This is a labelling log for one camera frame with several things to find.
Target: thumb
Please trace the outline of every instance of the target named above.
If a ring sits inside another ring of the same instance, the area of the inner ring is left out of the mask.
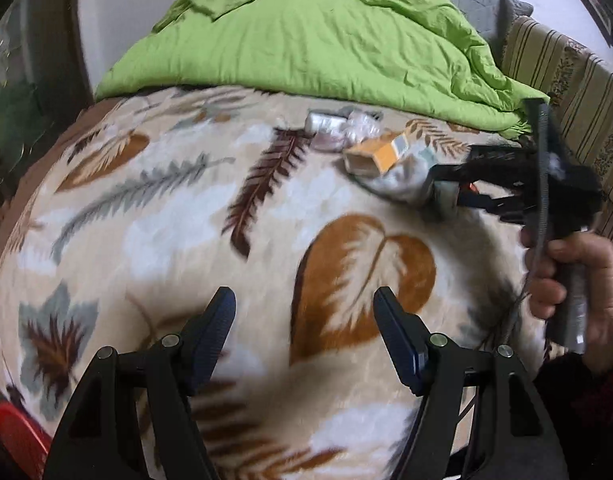
[[[551,240],[547,254],[564,264],[580,262],[596,269],[613,268],[613,243],[590,232],[573,233],[563,240]]]

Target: striped curtain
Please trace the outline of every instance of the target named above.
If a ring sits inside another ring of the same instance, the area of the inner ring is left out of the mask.
[[[584,45],[527,16],[513,23],[503,72],[551,97],[565,143],[607,194],[598,232],[613,240],[613,67]]]

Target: small cardboard box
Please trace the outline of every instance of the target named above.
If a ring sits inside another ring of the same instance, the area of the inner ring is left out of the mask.
[[[393,168],[408,149],[407,134],[389,132],[344,150],[344,166],[350,174],[380,176]]]

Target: green duvet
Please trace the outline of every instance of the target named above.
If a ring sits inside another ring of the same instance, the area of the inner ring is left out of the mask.
[[[525,97],[448,0],[176,0],[104,76],[97,98],[147,86],[240,84],[519,131]]]

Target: screw head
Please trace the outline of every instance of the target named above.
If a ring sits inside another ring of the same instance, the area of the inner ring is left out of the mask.
[[[103,346],[97,351],[95,355],[98,359],[106,359],[107,357],[110,357],[112,354],[113,354],[112,346]]]
[[[165,348],[171,348],[172,346],[176,346],[179,342],[180,337],[177,334],[165,335],[162,338],[162,346]]]
[[[502,357],[511,357],[513,355],[513,348],[509,345],[500,345],[498,346],[498,354]]]
[[[441,334],[439,332],[436,332],[435,334],[431,334],[431,337],[429,337],[429,341],[431,342],[432,345],[440,346],[440,347],[446,346],[446,344],[449,342],[447,337],[444,334]]]

